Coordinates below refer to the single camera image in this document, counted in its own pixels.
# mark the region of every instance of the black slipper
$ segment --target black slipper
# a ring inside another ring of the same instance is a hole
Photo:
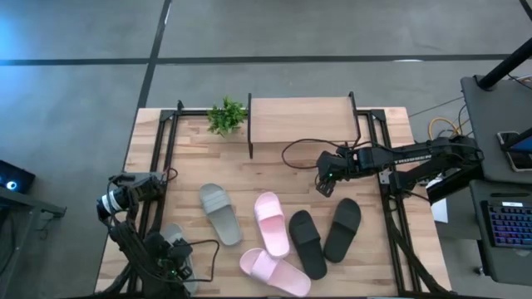
[[[310,214],[305,210],[296,212],[290,218],[288,231],[305,273],[312,279],[323,278],[327,274],[327,265],[319,243],[319,233]]]
[[[360,207],[352,199],[342,199],[338,204],[323,247],[323,254],[327,260],[330,262],[343,260],[357,234],[361,216]]]

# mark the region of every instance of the blue light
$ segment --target blue light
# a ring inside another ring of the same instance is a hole
[[[7,182],[6,187],[13,191],[14,189],[17,188],[17,182],[13,182],[13,181]]]

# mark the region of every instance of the keyboard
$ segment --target keyboard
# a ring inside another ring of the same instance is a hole
[[[487,216],[494,246],[532,248],[532,207],[488,204]]]

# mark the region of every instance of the slipper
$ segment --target slipper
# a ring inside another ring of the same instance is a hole
[[[199,197],[220,241],[228,246],[239,243],[242,232],[225,190],[217,184],[205,184],[199,189]]]
[[[166,240],[166,242],[173,244],[178,239],[183,239],[185,242],[188,243],[188,241],[183,238],[183,229],[175,223],[170,223],[165,227],[165,230],[160,233],[161,236]],[[192,266],[192,256],[188,256],[185,259],[185,264],[190,269],[192,269],[192,274],[187,278],[187,280],[193,280],[196,279],[196,275],[194,272],[194,267]],[[185,285],[185,288],[187,291],[189,291],[190,295],[193,296],[196,293],[196,290],[198,289],[198,282],[183,282]]]
[[[305,273],[312,279],[323,278],[327,274],[327,265],[319,233],[310,214],[304,210],[296,212],[290,219],[288,231]]]
[[[323,255],[330,262],[341,262],[357,234],[361,219],[360,207],[352,199],[342,199],[336,207],[331,229],[323,247]]]
[[[262,248],[244,253],[240,258],[240,269],[269,286],[297,297],[304,297],[310,291],[311,282],[305,273],[283,259],[271,257]]]
[[[290,252],[281,203],[273,192],[261,194],[255,202],[255,218],[269,255],[283,258]]]

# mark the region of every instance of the green plant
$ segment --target green plant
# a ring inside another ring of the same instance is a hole
[[[223,108],[213,105],[213,110],[207,112],[210,123],[209,132],[225,136],[238,129],[245,117],[246,112],[242,110],[242,104],[233,102],[228,96],[225,96]]]

